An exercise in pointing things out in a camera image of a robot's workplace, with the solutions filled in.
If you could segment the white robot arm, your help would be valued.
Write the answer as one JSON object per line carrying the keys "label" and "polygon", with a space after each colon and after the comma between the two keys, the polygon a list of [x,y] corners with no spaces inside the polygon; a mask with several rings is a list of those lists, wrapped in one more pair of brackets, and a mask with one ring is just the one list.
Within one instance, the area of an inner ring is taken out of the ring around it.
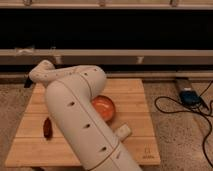
{"label": "white robot arm", "polygon": [[142,171],[92,106],[104,90],[106,74],[95,65],[57,69],[43,60],[29,78],[45,86],[45,104],[86,171]]}

